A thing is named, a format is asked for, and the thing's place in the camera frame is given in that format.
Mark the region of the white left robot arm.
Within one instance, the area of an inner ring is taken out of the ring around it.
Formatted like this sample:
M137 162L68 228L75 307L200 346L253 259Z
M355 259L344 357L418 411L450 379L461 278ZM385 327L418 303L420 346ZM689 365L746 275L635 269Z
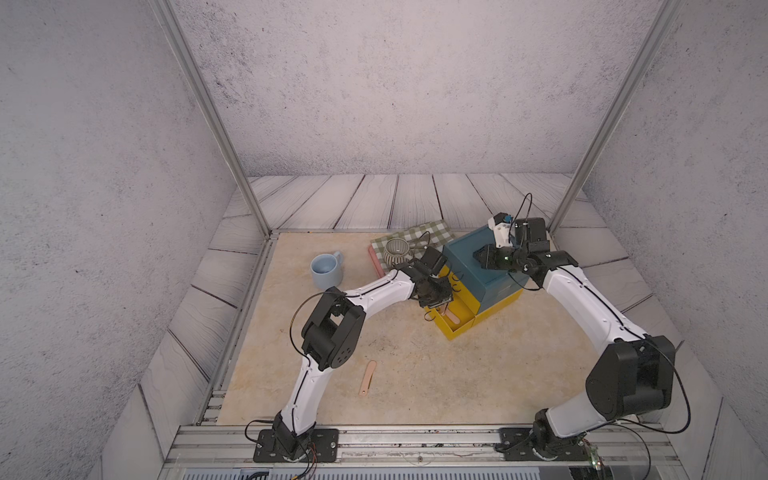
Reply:
M272 425L276 442L287 454L296 456L308 447L330 378L352 357L365 321L408 300L422 307L442 306L453 300L453 288L448 277L406 264L357 289L330 287L319 296L301 331L298 378Z

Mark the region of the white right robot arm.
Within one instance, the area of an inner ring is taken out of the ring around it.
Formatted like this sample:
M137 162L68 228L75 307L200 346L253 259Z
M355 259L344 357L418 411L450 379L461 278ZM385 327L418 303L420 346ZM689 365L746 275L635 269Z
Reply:
M521 273L555 298L582 328L599 355L584 391L540 410L532 449L554 459L590 431L626 415L667 408L672 400L675 348L651 336L614 307L565 251L529 251L489 244L473 253L481 268Z

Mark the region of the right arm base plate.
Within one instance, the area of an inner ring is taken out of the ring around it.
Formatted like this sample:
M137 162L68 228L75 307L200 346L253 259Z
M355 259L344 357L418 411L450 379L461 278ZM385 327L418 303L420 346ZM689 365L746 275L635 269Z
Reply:
M589 454L580 437L549 438L537 428L507 427L498 430L499 440L494 451L505 461L578 462L587 461Z

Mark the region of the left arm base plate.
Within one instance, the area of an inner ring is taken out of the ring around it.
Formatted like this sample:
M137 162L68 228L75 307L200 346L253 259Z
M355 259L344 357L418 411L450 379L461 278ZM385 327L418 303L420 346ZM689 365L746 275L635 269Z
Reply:
M264 429L259 432L255 443L253 462L301 463L316 461L334 463L339 447L338 429L311 428L295 436L287 430Z

